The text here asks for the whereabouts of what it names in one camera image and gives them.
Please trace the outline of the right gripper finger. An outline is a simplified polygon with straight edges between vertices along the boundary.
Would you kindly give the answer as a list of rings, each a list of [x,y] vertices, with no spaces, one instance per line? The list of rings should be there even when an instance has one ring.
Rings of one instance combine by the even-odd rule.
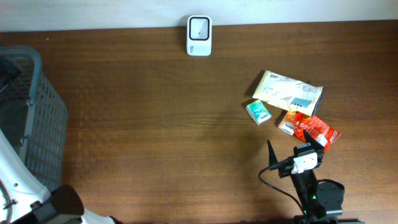
[[[325,154],[325,147],[322,146],[316,139],[312,138],[311,135],[304,129],[303,130],[303,135],[305,138],[306,143],[310,143],[315,152],[319,155],[322,156]]]
[[[278,160],[276,157],[276,154],[274,152],[274,149],[272,147],[271,141],[268,139],[267,140],[267,147],[268,147],[268,151],[269,151],[269,170],[274,170],[277,168],[278,165]]]

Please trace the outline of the red snack bag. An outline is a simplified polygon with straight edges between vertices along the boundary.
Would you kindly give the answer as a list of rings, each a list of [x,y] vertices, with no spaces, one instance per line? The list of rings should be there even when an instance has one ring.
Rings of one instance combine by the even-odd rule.
[[[304,131],[319,142],[328,152],[341,133],[322,121],[317,116],[307,116],[303,113],[296,113],[293,119],[294,134],[305,142]]]

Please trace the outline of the orange small box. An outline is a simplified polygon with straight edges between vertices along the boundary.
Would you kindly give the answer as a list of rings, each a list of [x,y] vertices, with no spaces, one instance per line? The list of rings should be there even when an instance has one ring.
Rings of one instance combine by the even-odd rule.
[[[279,123],[278,128],[290,136],[294,135],[296,115],[297,112],[295,111],[286,112],[285,116],[282,118],[282,121]]]

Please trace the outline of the cream snack bag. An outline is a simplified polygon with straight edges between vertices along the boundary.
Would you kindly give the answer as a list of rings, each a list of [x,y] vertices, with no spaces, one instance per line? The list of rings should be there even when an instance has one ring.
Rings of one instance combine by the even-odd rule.
[[[314,116],[324,91],[324,86],[312,86],[266,70],[252,97],[282,110]]]

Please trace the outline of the teal tissue pack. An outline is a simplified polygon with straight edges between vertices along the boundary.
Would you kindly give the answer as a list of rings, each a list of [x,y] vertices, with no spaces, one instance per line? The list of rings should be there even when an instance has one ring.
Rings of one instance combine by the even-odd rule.
[[[257,125],[260,125],[272,118],[272,115],[263,105],[261,100],[256,100],[248,104],[246,106],[246,111]]]

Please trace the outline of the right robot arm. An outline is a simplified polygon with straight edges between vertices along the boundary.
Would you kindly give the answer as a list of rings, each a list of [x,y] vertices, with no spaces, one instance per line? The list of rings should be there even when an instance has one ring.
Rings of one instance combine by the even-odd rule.
[[[293,156],[283,161],[277,160],[272,144],[268,141],[269,165],[258,176],[268,170],[277,170],[280,178],[290,177],[297,198],[265,180],[261,182],[295,201],[302,212],[302,217],[297,218],[296,223],[338,223],[337,217],[343,213],[345,187],[334,180],[316,178],[314,170],[322,164],[325,147],[307,131],[303,135],[305,144],[294,147]]]

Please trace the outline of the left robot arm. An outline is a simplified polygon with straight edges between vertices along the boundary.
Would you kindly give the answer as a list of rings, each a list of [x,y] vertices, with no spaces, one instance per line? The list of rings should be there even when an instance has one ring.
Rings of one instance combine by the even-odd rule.
[[[1,134],[1,223],[117,224],[120,221],[86,209],[70,185],[48,190]]]

